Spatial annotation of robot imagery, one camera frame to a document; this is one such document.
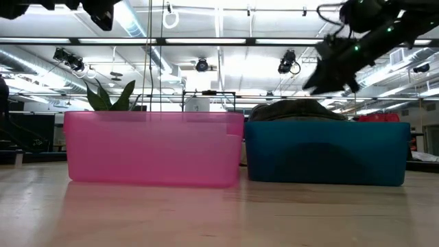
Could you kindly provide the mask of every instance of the blue plastic bin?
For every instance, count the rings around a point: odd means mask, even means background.
[[[342,121],[246,123],[250,180],[400,186],[410,125]]]

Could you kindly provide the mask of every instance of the hanging cable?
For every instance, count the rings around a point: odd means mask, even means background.
[[[163,37],[163,26],[165,25],[164,13],[165,13],[165,0],[162,1],[162,19],[163,19],[163,24],[161,25],[160,38]],[[160,66],[158,66],[159,83],[160,83],[160,112],[162,112],[162,71],[161,70],[162,70],[162,46],[160,46]]]
[[[149,6],[149,31],[150,31],[150,49],[152,48],[152,0],[150,0]],[[150,112],[152,112],[152,93],[154,92],[154,78],[152,77],[152,56],[150,55],[150,76],[151,76],[151,98],[150,98]]]
[[[319,6],[317,7],[316,12],[317,12],[318,16],[319,16],[322,20],[324,20],[324,21],[326,21],[326,22],[328,22],[328,23],[330,23],[330,24],[343,26],[343,25],[344,25],[343,23],[336,22],[336,21],[332,21],[332,20],[330,20],[330,19],[324,17],[324,16],[322,15],[322,13],[320,13],[320,8],[321,8],[321,7],[340,7],[340,6],[343,5],[343,4],[344,4],[344,3],[322,4],[322,5],[319,5]]]
[[[143,63],[144,64],[144,70],[143,70],[143,84],[142,84],[142,104],[141,104],[141,111],[143,111],[143,98],[145,97],[145,81],[146,81],[146,62],[147,62],[147,54],[148,54],[148,38],[150,38],[150,37],[148,37],[148,32],[146,32],[146,44],[145,44],[145,46],[146,46],[146,49],[145,49],[145,62]]]

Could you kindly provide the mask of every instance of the table surface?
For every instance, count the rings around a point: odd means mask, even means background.
[[[437,246],[439,175],[403,187],[230,189],[71,182],[65,163],[0,168],[0,246]]]

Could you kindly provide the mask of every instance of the fluorescent light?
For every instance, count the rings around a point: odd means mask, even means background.
[[[395,104],[395,105],[393,105],[393,106],[389,106],[389,107],[387,107],[386,110],[392,110],[392,109],[398,108],[398,107],[400,107],[400,106],[403,106],[403,105],[405,105],[405,104],[407,104],[407,102],[400,103],[400,104]]]
[[[333,97],[332,99],[336,99],[337,101],[347,102],[347,100],[355,101],[354,97]],[[372,99],[372,98],[357,98],[357,102],[363,102],[366,99]]]
[[[70,86],[60,86],[60,87],[51,87],[49,86],[48,89],[54,89],[54,90],[71,90]]]
[[[439,89],[430,89],[428,91],[425,91],[424,93],[421,93],[420,96],[421,97],[429,97],[432,95],[437,95],[439,94]]]
[[[322,39],[268,39],[258,38],[256,44],[286,44],[286,45],[315,45]]]
[[[377,100],[401,100],[401,101],[416,101],[416,98],[387,98],[387,97],[379,97]]]
[[[49,103],[47,100],[45,100],[45,99],[43,99],[41,97],[38,97],[38,96],[29,96],[29,97],[28,96],[20,96],[20,97],[25,98],[25,99],[34,100],[36,102],[41,102],[41,103],[44,103],[44,104],[48,104]]]
[[[155,44],[156,39],[150,38],[80,38],[82,44]]]
[[[245,38],[167,38],[169,44],[244,44]]]
[[[0,43],[63,43],[69,44],[68,38],[0,38]]]
[[[359,110],[359,111],[357,111],[357,115],[367,115],[367,114],[370,114],[370,113],[374,113],[374,112],[377,112],[377,111],[379,111],[380,109],[376,109],[376,108],[373,108],[373,109],[366,109],[366,110]]]
[[[170,74],[162,74],[162,76],[158,76],[157,79],[162,80],[163,82],[169,82],[169,83],[180,83],[181,82],[181,78],[178,78],[174,75],[170,75]]]
[[[6,85],[33,93],[55,93],[47,87],[33,84],[21,78],[5,79]]]
[[[387,97],[387,96],[389,96],[389,95],[397,94],[397,93],[399,93],[399,92],[401,92],[401,91],[403,91],[403,90],[404,90],[404,88],[400,88],[400,87],[398,87],[398,88],[396,88],[396,89],[392,89],[392,90],[390,90],[390,91],[387,91],[387,92],[385,92],[385,93],[382,93],[382,94],[378,95],[378,97]]]
[[[429,43],[431,43],[431,40],[415,40],[414,41],[415,45],[428,45]]]

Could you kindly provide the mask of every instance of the plastic bin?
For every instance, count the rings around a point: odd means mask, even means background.
[[[246,123],[250,180],[399,186],[410,125],[255,121]]]
[[[237,113],[67,112],[74,181],[229,187],[239,178]]]

